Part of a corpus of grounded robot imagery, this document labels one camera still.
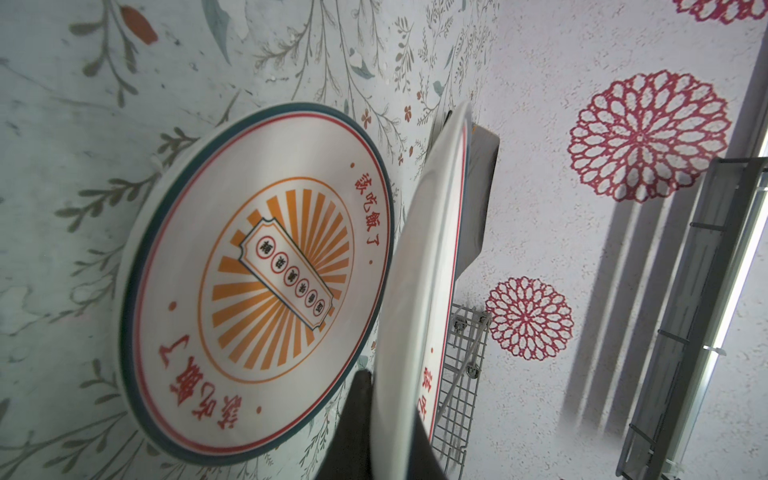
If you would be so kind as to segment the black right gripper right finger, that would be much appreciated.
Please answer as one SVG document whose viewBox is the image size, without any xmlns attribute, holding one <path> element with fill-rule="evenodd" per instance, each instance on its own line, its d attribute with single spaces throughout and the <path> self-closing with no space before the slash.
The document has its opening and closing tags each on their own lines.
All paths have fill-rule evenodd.
<svg viewBox="0 0 768 480">
<path fill-rule="evenodd" d="M 415 417 L 410 449 L 410 480 L 446 480 L 422 421 Z"/>
</svg>

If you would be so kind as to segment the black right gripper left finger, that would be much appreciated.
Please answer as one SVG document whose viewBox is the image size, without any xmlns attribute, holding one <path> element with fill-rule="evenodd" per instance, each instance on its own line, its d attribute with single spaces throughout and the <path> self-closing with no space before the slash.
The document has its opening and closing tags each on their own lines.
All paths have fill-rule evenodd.
<svg viewBox="0 0 768 480">
<path fill-rule="evenodd" d="M 371 479 L 370 427 L 373 375 L 355 373 L 334 437 L 316 479 Z"/>
</svg>

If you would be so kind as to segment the white round plate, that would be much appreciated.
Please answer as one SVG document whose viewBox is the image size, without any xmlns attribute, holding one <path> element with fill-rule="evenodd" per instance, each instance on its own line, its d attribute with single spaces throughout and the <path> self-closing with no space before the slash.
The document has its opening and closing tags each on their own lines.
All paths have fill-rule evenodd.
<svg viewBox="0 0 768 480">
<path fill-rule="evenodd" d="M 309 424 L 376 323 L 394 232 L 382 157 L 337 109 L 275 105 L 194 142 L 117 278 L 118 379 L 149 441 L 231 465 Z"/>
<path fill-rule="evenodd" d="M 371 410 L 375 479 L 407 475 L 413 430 L 436 421 L 459 246 L 472 107 L 454 107 L 428 154 L 380 313 Z"/>
</svg>

